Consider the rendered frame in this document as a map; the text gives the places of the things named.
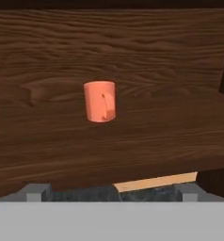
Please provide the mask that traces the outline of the dark wood cabinet door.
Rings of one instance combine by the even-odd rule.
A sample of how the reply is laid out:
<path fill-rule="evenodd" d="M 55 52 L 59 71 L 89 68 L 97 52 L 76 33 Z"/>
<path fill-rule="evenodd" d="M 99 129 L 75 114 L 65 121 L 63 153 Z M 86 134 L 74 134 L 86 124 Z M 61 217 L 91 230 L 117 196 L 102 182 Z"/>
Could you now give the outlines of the dark wood cabinet door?
<path fill-rule="evenodd" d="M 196 183 L 206 192 L 224 198 L 224 169 L 199 171 Z"/>

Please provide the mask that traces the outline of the dark wood cabinet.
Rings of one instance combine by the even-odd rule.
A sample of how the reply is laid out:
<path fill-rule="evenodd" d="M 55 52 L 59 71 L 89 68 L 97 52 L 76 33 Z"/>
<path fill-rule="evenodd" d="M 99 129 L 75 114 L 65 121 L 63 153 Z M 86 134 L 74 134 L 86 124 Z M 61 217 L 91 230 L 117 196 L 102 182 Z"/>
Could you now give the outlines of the dark wood cabinet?
<path fill-rule="evenodd" d="M 0 197 L 223 168 L 224 0 L 0 0 Z"/>

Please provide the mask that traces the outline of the orange mug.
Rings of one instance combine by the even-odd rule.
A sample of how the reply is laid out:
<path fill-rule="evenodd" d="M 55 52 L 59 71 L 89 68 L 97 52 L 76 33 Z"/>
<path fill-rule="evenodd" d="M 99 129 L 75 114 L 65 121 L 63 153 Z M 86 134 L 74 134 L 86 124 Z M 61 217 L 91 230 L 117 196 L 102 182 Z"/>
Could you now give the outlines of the orange mug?
<path fill-rule="evenodd" d="M 87 118 L 107 122 L 116 118 L 116 91 L 112 81 L 91 81 L 84 84 Z"/>

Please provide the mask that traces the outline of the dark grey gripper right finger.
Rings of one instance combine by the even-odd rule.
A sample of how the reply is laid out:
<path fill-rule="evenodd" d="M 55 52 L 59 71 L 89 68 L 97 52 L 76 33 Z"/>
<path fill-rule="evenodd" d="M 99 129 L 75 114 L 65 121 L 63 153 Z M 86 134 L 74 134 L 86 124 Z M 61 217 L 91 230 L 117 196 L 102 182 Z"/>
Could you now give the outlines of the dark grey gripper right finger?
<path fill-rule="evenodd" d="M 208 193 L 195 183 L 175 185 L 175 196 L 177 201 L 224 201 L 224 198 Z"/>

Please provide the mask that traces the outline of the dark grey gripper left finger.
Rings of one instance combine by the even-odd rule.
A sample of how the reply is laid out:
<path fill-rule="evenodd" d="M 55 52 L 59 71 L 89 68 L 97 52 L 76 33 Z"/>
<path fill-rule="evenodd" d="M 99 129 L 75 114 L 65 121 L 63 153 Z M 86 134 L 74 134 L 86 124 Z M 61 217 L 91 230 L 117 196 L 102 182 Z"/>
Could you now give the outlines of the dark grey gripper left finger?
<path fill-rule="evenodd" d="M 43 202 L 53 200 L 53 190 L 50 184 L 29 184 L 16 193 L 0 198 L 0 201 Z"/>

